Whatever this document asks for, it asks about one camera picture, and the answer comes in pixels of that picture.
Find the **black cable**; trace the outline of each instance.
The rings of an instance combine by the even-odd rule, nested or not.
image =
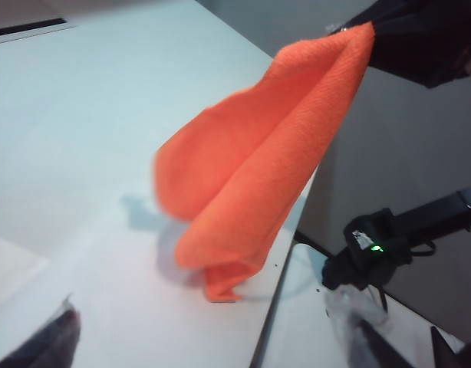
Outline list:
[[[382,309],[387,313],[388,311],[388,306],[387,306],[387,299],[386,299],[386,293],[384,292],[384,289],[380,286],[377,288],[379,290],[379,295],[380,295],[380,302],[382,303]]]
[[[303,244],[308,245],[309,247],[315,249],[319,253],[322,253],[328,258],[333,256],[333,254],[329,250],[327,250],[324,247],[321,247],[318,243],[310,239],[306,234],[300,232],[299,230],[295,230],[294,240],[297,243],[303,243]]]

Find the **white tabletop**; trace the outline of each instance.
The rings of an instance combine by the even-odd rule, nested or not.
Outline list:
[[[186,225],[150,161],[271,59],[190,0],[84,19],[0,44],[0,359],[72,293],[74,367],[248,366],[305,194],[245,299],[211,304],[173,262]]]

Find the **orange towel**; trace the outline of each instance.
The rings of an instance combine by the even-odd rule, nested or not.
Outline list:
[[[171,215],[193,220],[176,245],[181,268],[203,269],[206,296],[257,273],[324,155],[361,82],[371,23],[276,55],[263,78],[191,120],[156,153],[154,185]]]

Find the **gray wall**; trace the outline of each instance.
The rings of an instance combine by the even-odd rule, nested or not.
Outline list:
[[[372,1],[199,0],[263,51],[326,34]],[[471,80],[433,90],[369,68],[323,159],[299,230],[333,253],[356,215],[401,213],[471,186]],[[387,291],[461,340],[471,341],[471,234],[437,242],[402,267]]]

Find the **towel fold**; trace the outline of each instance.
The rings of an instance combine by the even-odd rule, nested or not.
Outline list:
[[[374,43],[371,23],[299,41],[262,79],[205,109],[157,151],[162,208],[192,221],[175,251],[203,269],[211,301],[263,266],[295,200],[336,133]]]

